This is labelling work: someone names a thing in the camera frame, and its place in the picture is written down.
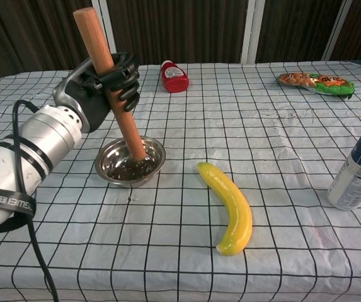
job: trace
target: snack bag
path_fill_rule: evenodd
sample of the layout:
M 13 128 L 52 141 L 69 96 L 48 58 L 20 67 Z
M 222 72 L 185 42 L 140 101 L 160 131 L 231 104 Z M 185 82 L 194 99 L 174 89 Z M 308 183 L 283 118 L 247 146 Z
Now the snack bag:
M 281 84 L 301 86 L 309 91 L 329 94 L 332 96 L 348 96 L 350 99 L 355 92 L 353 83 L 348 82 L 336 75 L 307 74 L 305 72 L 293 72 L 281 74 L 277 77 Z

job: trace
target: black cable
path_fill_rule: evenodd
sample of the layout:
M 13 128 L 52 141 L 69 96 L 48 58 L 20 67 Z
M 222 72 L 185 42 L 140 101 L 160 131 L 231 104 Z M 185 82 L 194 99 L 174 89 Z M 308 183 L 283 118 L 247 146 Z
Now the black cable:
M 29 101 L 25 101 L 20 99 L 14 104 L 13 110 L 12 110 L 12 129 L 13 129 L 13 140 L 14 140 L 14 157 L 15 157 L 15 177 L 16 182 L 18 183 L 18 189 L 21 193 L 26 193 L 25 183 L 23 181 L 23 173 L 22 173 L 22 161 L 21 161 L 21 147 L 20 147 L 20 139 L 19 139 L 19 124 L 18 124 L 18 109 L 20 105 L 25 105 L 25 107 L 29 108 L 30 111 L 33 113 L 38 111 L 39 108 L 37 108 L 33 103 Z M 47 268 L 46 262 L 44 261 L 43 255 L 40 251 L 39 244 L 37 242 L 36 233 L 35 233 L 35 227 L 33 226 L 33 220 L 30 216 L 26 216 L 26 222 L 28 224 L 28 231 L 30 240 L 32 243 L 33 250 L 35 251 L 36 258 L 40 264 L 40 268 L 42 269 L 47 283 L 49 284 L 51 295 L 53 296 L 54 302 L 59 302 L 59 297 L 57 295 L 57 290 L 55 288 L 55 284 L 53 281 L 53 278 L 49 272 L 49 269 Z

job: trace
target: dirt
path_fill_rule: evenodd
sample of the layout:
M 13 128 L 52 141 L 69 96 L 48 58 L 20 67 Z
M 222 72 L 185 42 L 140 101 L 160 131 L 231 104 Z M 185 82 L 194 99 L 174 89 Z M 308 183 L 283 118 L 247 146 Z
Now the dirt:
M 151 159 L 144 159 L 139 162 L 130 160 L 120 167 L 113 168 L 107 173 L 107 176 L 118 181 L 133 181 L 147 176 L 157 165 L 158 163 Z

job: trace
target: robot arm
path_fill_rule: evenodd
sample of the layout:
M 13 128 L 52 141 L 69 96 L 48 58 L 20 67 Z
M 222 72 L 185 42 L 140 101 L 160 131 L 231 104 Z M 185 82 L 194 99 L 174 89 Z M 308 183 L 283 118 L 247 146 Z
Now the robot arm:
M 90 59 L 85 60 L 54 89 L 57 106 L 43 107 L 19 127 L 26 194 L 18 190 L 13 136 L 0 142 L 0 232 L 21 227 L 24 215 L 35 214 L 30 195 L 80 141 L 81 133 L 95 131 L 102 124 L 110 111 L 104 89 L 122 89 L 119 100 L 126 102 L 128 111 L 138 103 L 137 57 L 119 53 L 113 59 L 115 68 L 100 77 Z

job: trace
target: table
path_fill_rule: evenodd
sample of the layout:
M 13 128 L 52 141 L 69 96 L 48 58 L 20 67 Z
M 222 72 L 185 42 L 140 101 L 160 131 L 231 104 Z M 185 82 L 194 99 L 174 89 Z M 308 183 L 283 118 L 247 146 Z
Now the table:
M 96 174 L 100 147 L 121 137 L 109 114 L 38 188 L 35 227 L 60 300 L 361 301 L 361 205 L 344 212 L 326 199 L 361 136 L 361 65 L 181 67 L 191 85 L 172 95 L 159 66 L 140 67 L 134 118 L 167 155 L 151 181 L 123 189 Z M 275 83 L 301 70 L 338 74 L 356 93 L 343 101 Z M 52 104 L 66 75 L 0 79 L 0 139 L 17 99 Z M 215 250 L 227 215 L 197 174 L 206 160 L 233 178 L 253 212 L 251 240 L 233 257 Z M 0 301 L 50 299 L 26 228 L 0 234 Z

